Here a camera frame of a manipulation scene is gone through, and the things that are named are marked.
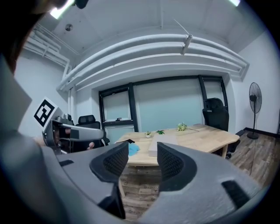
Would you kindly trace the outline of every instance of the table leg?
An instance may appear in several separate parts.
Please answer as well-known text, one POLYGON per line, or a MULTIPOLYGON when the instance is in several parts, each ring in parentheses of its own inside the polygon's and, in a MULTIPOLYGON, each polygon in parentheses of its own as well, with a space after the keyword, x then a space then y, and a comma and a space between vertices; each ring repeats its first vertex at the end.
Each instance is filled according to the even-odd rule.
POLYGON ((222 158, 226 158, 226 155, 227 155, 227 152, 228 152, 228 145, 225 145, 223 147, 223 154, 222 154, 222 158))
POLYGON ((126 196, 126 194, 124 193, 121 179, 119 179, 119 191, 121 193, 121 196, 124 198, 126 196))

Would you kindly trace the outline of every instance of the wooden floor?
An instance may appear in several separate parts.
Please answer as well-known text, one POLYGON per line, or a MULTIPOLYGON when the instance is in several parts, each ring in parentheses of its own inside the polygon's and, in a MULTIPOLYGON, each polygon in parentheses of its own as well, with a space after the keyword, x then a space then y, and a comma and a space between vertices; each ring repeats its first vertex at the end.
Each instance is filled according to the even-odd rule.
MULTIPOLYGON (((230 161, 249 175, 255 150, 251 177, 264 187, 271 183, 279 164, 280 142, 265 135, 259 135, 257 140, 249 139, 246 135, 247 132, 240 137, 241 142, 230 161)), ((159 167, 128 166, 121 181, 126 194, 122 199, 126 219, 135 221, 157 199, 161 171, 159 167)))

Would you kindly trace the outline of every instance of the ceiling light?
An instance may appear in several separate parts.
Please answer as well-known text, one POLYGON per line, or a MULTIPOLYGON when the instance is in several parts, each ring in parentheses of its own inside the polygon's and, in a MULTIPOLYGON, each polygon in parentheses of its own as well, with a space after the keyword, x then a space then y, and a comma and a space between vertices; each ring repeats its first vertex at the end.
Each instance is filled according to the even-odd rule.
POLYGON ((233 3, 236 7, 239 5, 240 0, 229 0, 231 3, 233 3))
POLYGON ((54 9, 51 11, 50 14, 51 14, 55 19, 58 19, 58 18, 61 16, 61 14, 62 14, 63 12, 65 12, 66 9, 74 3, 74 1, 75 1, 75 0, 68 0, 62 8, 60 8, 60 9, 54 8, 54 9))

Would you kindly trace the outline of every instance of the standing fan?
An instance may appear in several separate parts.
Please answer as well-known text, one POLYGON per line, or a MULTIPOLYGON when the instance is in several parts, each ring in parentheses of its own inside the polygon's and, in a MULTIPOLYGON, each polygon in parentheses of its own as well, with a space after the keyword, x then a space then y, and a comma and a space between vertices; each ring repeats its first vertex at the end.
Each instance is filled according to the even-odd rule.
POLYGON ((249 90, 249 99, 252 111, 254 112, 254 128, 253 132, 247 134, 248 138, 257 139, 259 135, 255 133, 256 114, 260 111, 262 106, 262 93, 257 83, 253 82, 249 90))

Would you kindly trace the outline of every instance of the small plant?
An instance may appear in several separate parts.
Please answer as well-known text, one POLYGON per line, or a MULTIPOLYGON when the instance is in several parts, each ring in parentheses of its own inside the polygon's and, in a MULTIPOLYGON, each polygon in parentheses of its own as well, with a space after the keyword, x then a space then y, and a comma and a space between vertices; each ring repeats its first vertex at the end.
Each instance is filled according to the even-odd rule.
POLYGON ((145 135, 150 135, 151 134, 151 132, 150 131, 147 131, 146 133, 145 133, 145 135))
POLYGON ((187 125, 183 123, 178 124, 178 131, 185 131, 187 130, 187 125))
POLYGON ((159 135, 164 134, 163 130, 158 130, 157 133, 158 133, 159 135))

